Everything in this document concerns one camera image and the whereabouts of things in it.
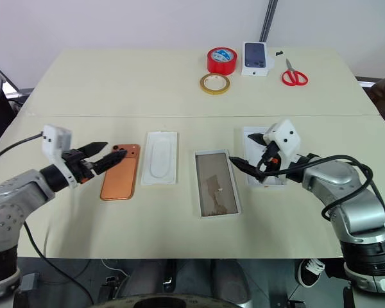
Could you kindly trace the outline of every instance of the red tape roll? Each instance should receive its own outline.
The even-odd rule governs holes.
[[[229,75],[237,64],[237,53],[231,48],[217,47],[207,53],[207,69],[210,73]]]

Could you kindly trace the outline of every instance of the scissors handle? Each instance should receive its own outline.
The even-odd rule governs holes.
[[[308,77],[306,77],[305,74],[299,71],[290,71],[289,69],[282,74],[281,80],[284,84],[291,87],[294,85],[306,85],[308,83]]]

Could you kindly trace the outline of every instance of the white table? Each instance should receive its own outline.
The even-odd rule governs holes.
[[[368,164],[385,200],[385,123],[378,115],[289,117],[302,138],[301,154],[322,157],[348,154]],[[300,184],[280,190],[245,185],[234,168],[243,213],[200,219],[194,151],[227,149],[243,154],[241,128],[264,126],[282,117],[18,117],[0,140],[0,149],[39,132],[46,123],[73,131],[73,147],[108,141],[138,143],[146,134],[179,133],[176,185],[141,186],[134,197],[101,201],[103,175],[34,212],[28,223],[40,249],[49,257],[83,258],[304,258],[339,257],[330,223],[320,216],[322,204]],[[144,152],[141,151],[142,166]],[[48,161],[40,141],[23,144],[0,158],[0,183]],[[20,256],[36,256],[22,231]]]
[[[283,50],[284,54],[275,56]],[[230,89],[200,89],[207,50],[77,49],[63,52],[22,113],[36,116],[237,117],[371,115],[378,111],[332,49],[271,48],[267,78],[229,76]],[[286,58],[309,77],[304,87],[280,81]]]

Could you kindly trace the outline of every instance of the orange phone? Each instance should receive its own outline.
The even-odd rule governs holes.
[[[134,194],[135,178],[139,163],[138,144],[116,144],[113,151],[126,150],[125,158],[105,173],[100,198],[102,200],[127,200]]]

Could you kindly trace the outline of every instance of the white wall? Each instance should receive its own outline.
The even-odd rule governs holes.
[[[0,68],[26,88],[37,84],[66,47],[239,47],[259,39],[267,5],[268,0],[0,0]],[[356,75],[383,77],[385,0],[279,0],[268,44],[334,47]],[[103,65],[102,59],[95,65]]]

